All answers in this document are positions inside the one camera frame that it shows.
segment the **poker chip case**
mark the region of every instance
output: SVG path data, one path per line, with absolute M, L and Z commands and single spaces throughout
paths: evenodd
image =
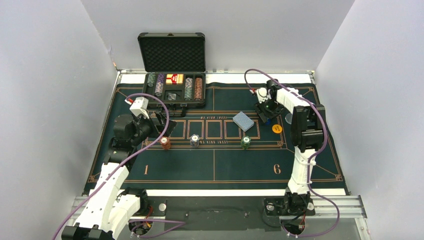
M 143 93 L 159 98 L 167 107 L 205 106 L 206 63 L 203 33 L 148 33 L 138 36 L 144 63 Z M 160 104 L 149 99 L 149 107 Z

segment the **white wall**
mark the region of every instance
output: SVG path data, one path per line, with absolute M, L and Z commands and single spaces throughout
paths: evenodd
M 356 0 L 316 70 L 374 240 L 423 239 L 424 2 Z
M 79 0 L 0 3 L 1 239 L 50 239 L 87 180 L 116 71 Z
M 142 32 L 206 35 L 206 69 L 315 70 L 354 0 L 82 0 L 119 69 Z

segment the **poker table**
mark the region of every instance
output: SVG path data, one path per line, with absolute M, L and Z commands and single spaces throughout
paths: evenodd
M 253 88 L 265 84 L 252 84 Z M 313 103 L 320 103 L 318 92 L 312 83 L 290 85 Z M 130 114 L 126 96 L 141 93 L 143 84 L 118 84 L 100 144 L 97 148 L 85 191 L 93 189 L 99 179 L 103 159 L 110 139 L 114 136 L 114 119 L 121 114 Z M 254 111 L 257 98 L 252 96 L 245 84 L 206 84 L 206 105 L 189 108 L 185 117 L 171 117 L 177 122 L 170 135 L 171 148 L 162 149 L 156 143 L 137 156 L 122 188 L 154 190 L 264 190 L 285 189 L 294 163 L 294 146 L 291 143 L 290 127 L 285 121 L 287 110 L 264 124 Z M 153 117 L 156 109 L 149 109 Z M 178 109 L 170 110 L 172 116 Z M 233 117 L 245 113 L 254 122 L 252 128 L 243 132 Z M 272 131 L 273 125 L 283 128 L 281 133 Z M 198 148 L 191 148 L 190 136 L 200 137 Z M 316 157 L 311 180 L 316 189 L 346 189 L 345 178 L 340 168 L 331 133 L 325 150 Z M 250 147 L 241 148 L 241 138 L 251 137 Z M 154 139 L 146 139 L 138 149 Z

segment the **yellow round token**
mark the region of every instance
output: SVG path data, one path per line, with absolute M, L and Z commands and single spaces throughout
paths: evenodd
M 272 131 L 276 134 L 279 134 L 283 131 L 283 127 L 278 124 L 275 124 L 274 126 L 272 126 Z

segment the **purple cable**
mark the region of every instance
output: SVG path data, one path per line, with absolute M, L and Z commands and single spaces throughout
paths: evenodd
M 256 71 L 256 72 L 258 72 L 258 73 L 261 73 L 261 74 L 263 74 L 263 75 L 265 75 L 265 76 L 267 76 L 269 79 L 271 79 L 272 81 L 274 81 L 278 86 L 280 86 L 280 87 L 282 87 L 283 89 L 285 89 L 285 90 L 287 90 L 287 91 L 290 91 L 286 86 L 284 86 L 283 84 L 281 84 L 281 83 L 279 83 L 276 79 L 274 79 L 274 78 L 272 78 L 270 75 L 268 75 L 268 74 L 266 74 L 265 72 L 263 72 L 263 71 L 261 71 L 261 70 L 259 70 L 259 69 L 255 69 L 255 68 L 250 68 L 250 69 L 248 69 L 246 72 L 244 72 L 244 81 L 246 82 L 246 84 L 247 84 L 247 86 L 249 87 L 249 89 L 252 91 L 252 92 L 254 92 L 253 91 L 253 88 L 250 86 L 250 84 L 248 83 L 248 80 L 246 79 L 246 74 L 248 73 L 248 72 L 250 72 L 250 71 Z M 326 148 L 326 146 L 327 146 L 327 142 L 328 142 L 328 135 L 327 135 L 327 126 L 326 126 L 326 123 L 324 122 L 324 119 L 323 119 L 323 117 L 321 116 L 321 114 L 318 112 L 318 110 L 317 110 L 317 108 L 314 106 L 314 104 L 312 103 L 312 102 L 310 102 L 309 100 L 307 100 L 306 98 L 303 98 L 303 97 L 301 97 L 300 95 L 298 95 L 298 94 L 296 94 L 295 92 L 291 92 L 293 95 L 295 95 L 298 99 L 300 99 L 300 100 L 303 100 L 303 101 L 305 101 L 305 102 L 307 102 L 309 105 L 310 105 L 310 107 L 312 108 L 312 110 L 315 112 L 315 114 L 316 114 L 316 116 L 318 117 L 318 119 L 319 119 L 319 121 L 321 122 L 321 125 L 322 125 L 322 132 L 323 132 L 323 134 L 324 134 L 324 141 L 323 141 L 323 143 L 322 143 L 322 147 L 317 151 L 317 152 L 315 152 L 314 154 L 312 154 L 308 159 L 307 159 L 307 163 L 308 164 L 310 164 L 311 163 L 311 160 L 312 160 L 312 158 L 314 158 L 315 156 L 317 156 L 318 154 L 320 154 L 320 153 L 322 153 L 323 151 L 324 151 L 324 149 Z M 332 227 L 330 227 L 329 229 L 327 229 L 327 230 L 325 230 L 325 231 L 323 231 L 323 232 L 320 232 L 320 233 L 316 233 L 316 234 L 307 234 L 307 235 L 295 235 L 295 234 L 292 234 L 292 233 L 290 233 L 290 232 L 288 232 L 287 230 L 286 230 L 286 228 L 284 227 L 284 226 L 282 226 L 282 228 L 284 229 L 284 231 L 286 231 L 290 236 L 294 236 L 294 237 L 298 237 L 298 238 L 305 238 L 305 237 L 318 237 L 318 236 L 322 236 L 322 235 L 324 235 L 324 234 L 327 234 L 327 233 L 329 233 L 329 232 L 331 232 L 336 226 L 337 226 L 337 224 L 339 224 L 339 221 L 340 221 L 340 210 L 339 210 L 339 207 L 336 205 L 336 203 L 334 202 L 334 201 L 332 201 L 331 199 L 329 199 L 329 198 L 327 198 L 327 197 L 325 197 L 325 196 L 323 196 L 323 195 L 320 195 L 320 194 L 318 194 L 318 193 L 316 193 L 313 189 L 312 189 L 312 187 L 311 187 L 311 185 L 310 185 L 310 180 L 311 180 L 311 165 L 308 165 L 307 166 L 307 175 L 306 175 L 307 177 L 307 182 L 308 182 L 308 184 L 307 184 L 307 186 L 308 186 L 308 188 L 309 188 L 309 190 L 310 190 L 310 192 L 311 193 L 313 193 L 313 194 L 315 194 L 316 196 L 318 196 L 318 197 L 320 197 L 320 198 L 322 198 L 322 199 L 324 199 L 324 200 L 327 200 L 327 201 L 329 201 L 331 204 L 333 204 L 334 205 L 334 207 L 335 207 L 335 209 L 336 209 L 336 211 L 337 211 L 337 219 L 335 220 L 335 223 L 334 223 L 334 225 L 332 226 Z
M 179 227 L 181 227 L 181 226 L 183 226 L 183 225 L 185 225 L 186 223 L 185 222 L 183 222 L 183 221 L 172 221 L 172 220 L 165 220 L 165 219 L 137 219 L 137 220 L 131 220 L 131 221 L 129 221 L 129 223 L 138 223 L 138 222 L 159 222 L 159 223 L 168 223 L 168 224 L 178 224 L 178 225 L 176 225 L 176 226 L 173 226 L 173 227 L 171 227 L 170 229 L 167 229 L 167 230 L 165 230 L 165 231 L 163 231 L 163 232 L 161 232 L 161 233 L 158 233 L 158 234 L 156 234 L 156 235 L 150 235 L 150 236 L 143 236 L 143 235 L 138 235 L 138 237 L 139 238 L 141 238 L 141 239 L 148 239 L 148 238 L 155 238 L 155 237 L 157 237 L 157 236 L 160 236 L 160 235 L 164 235 L 164 234 L 166 234 L 166 233 L 169 233 L 169 232 L 171 232 L 172 230 L 174 230 L 174 229 L 177 229 L 177 228 L 179 228 Z M 141 227 L 143 224 L 139 224 L 139 225 L 137 225 L 137 226 L 135 226 L 135 227 L 133 227 L 132 229 L 131 229 L 131 234 L 135 234 L 135 230 L 137 229 L 137 228 L 139 228 L 139 227 Z
M 109 176 L 106 178 L 106 180 L 105 181 L 107 181 L 107 180 L 109 180 L 111 177 L 112 177 L 112 175 L 114 175 L 117 171 L 118 171 L 118 169 L 120 168 L 120 167 L 122 167 L 123 165 L 125 165 L 130 159 L 132 159 L 133 157 L 135 157 L 135 156 L 137 156 L 137 155 L 139 155 L 140 153 L 142 153 L 142 152 L 144 152 L 146 149 L 148 149 L 148 148 L 150 148 L 153 144 L 155 144 L 155 143 L 157 143 L 158 141 L 159 141 L 159 139 L 161 139 L 163 136 L 164 136 L 164 134 L 165 134 L 165 132 L 167 131 L 167 129 L 168 129 L 168 124 L 170 123 L 170 112 L 168 111 L 168 108 L 167 108 L 167 106 L 165 105 L 165 103 L 164 102 L 162 102 L 159 98 L 157 98 L 157 97 L 155 97 L 155 96 L 152 96 L 152 95 L 150 95 L 150 94 L 146 94 L 146 93 L 134 93 L 134 94 L 131 94 L 131 95 L 129 95 L 129 96 L 127 96 L 126 98 L 125 98 L 125 100 L 128 100 L 129 98 L 131 98 L 131 97 L 134 97 L 134 96 L 142 96 L 142 97 L 148 97 L 148 98 L 152 98 L 152 99 L 154 99 L 154 100 L 156 100 L 158 103 L 160 103 L 160 105 L 162 105 L 163 106 L 163 108 L 165 109 L 165 113 L 166 113 L 166 123 L 165 123 L 165 127 L 163 128 L 163 131 L 162 131 L 162 133 L 154 140 L 154 141 L 152 141 L 149 145 L 147 145 L 147 146 L 145 146 L 145 147 L 143 147 L 142 149 L 140 149 L 140 150 L 138 150 L 138 151 L 136 151 L 136 152 L 134 152 L 133 154 L 131 154 L 129 157 L 127 157 L 127 158 L 125 158 L 110 174 L 109 174 Z M 56 231 L 54 232 L 54 235 L 53 235 L 53 238 L 52 238 L 52 240 L 55 240 L 56 239 L 56 237 L 58 236 L 58 234 L 59 234 L 59 232 L 61 231 L 61 229 L 64 227 L 64 225 L 66 224 L 66 222 L 72 217 L 72 215 L 74 215 L 76 212 L 77 212 L 77 210 L 78 209 L 80 209 L 84 204 L 86 204 L 94 195 L 96 195 L 99 191 L 100 191 L 100 189 L 101 188 L 103 188 L 103 186 L 106 184 L 106 182 L 102 182 L 101 184 L 100 184 L 100 186 L 98 186 L 98 188 L 96 189 L 96 190 L 94 190 L 94 192 L 92 192 L 92 194 L 90 194 L 89 196 L 87 196 L 87 198 L 86 199 L 84 199 L 78 206 L 76 206 L 76 208 L 74 209 L 74 210 L 72 210 L 66 217 L 65 217 L 65 219 L 60 223 L 60 226 L 56 229 Z

